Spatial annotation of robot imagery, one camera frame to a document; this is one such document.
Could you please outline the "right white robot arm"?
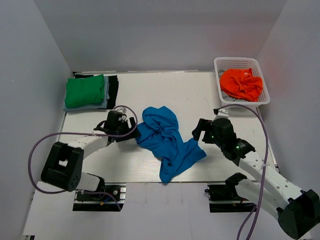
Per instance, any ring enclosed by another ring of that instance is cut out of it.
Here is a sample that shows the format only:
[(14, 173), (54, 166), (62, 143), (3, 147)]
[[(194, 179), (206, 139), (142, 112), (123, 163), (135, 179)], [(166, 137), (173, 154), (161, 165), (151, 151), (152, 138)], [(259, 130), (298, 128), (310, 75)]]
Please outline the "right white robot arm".
[(320, 223), (319, 195), (312, 189), (305, 191), (294, 185), (264, 163), (250, 143), (236, 136), (229, 119), (201, 118), (192, 131), (194, 140), (199, 140), (201, 132), (204, 132), (204, 143), (217, 145), (228, 160), (258, 181), (254, 183), (244, 174), (235, 173), (225, 181), (225, 192), (229, 198), (236, 200), (241, 197), (257, 204), (260, 190), (263, 190), (260, 207), (295, 240)]

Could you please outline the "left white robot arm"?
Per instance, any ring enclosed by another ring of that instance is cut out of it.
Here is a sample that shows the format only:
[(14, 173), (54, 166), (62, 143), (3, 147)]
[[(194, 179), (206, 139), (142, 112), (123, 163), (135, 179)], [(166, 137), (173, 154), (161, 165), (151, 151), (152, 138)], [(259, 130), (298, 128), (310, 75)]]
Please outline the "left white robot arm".
[(83, 172), (83, 162), (89, 155), (114, 142), (140, 136), (137, 116), (126, 117), (119, 110), (111, 110), (92, 133), (84, 133), (82, 138), (69, 143), (55, 142), (42, 169), (41, 180), (68, 192), (88, 191), (96, 200), (103, 198), (106, 193), (103, 179)]

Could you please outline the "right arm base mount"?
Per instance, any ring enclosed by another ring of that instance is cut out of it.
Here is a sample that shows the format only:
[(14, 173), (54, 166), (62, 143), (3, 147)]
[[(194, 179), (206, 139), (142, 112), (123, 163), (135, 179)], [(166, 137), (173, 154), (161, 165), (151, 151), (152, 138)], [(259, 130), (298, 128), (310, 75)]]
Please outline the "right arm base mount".
[(204, 192), (208, 196), (210, 213), (249, 213), (255, 206), (232, 192), (226, 184), (209, 184)]

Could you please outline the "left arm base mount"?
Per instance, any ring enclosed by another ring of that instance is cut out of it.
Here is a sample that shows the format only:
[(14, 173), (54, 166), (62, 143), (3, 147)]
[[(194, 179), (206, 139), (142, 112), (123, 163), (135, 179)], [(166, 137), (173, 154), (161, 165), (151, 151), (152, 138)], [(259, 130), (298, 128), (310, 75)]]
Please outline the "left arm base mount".
[(125, 183), (105, 183), (97, 191), (86, 193), (75, 192), (74, 212), (120, 212), (126, 199)]

